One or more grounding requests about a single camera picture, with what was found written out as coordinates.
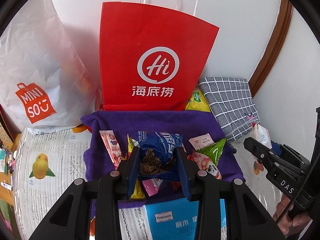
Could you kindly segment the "person's right hand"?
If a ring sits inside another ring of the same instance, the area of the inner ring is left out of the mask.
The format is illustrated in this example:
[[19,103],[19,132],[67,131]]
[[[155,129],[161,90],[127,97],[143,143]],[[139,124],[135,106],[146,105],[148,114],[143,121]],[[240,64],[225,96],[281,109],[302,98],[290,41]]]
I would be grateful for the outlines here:
[[[277,204],[276,211],[273,215],[273,219],[276,221],[281,213],[284,211],[285,207],[289,204],[290,200],[282,194],[281,201]],[[297,215],[294,219],[291,219],[288,214],[286,214],[282,220],[278,223],[283,235],[294,235],[303,231],[303,229],[312,221],[307,213],[301,213]]]

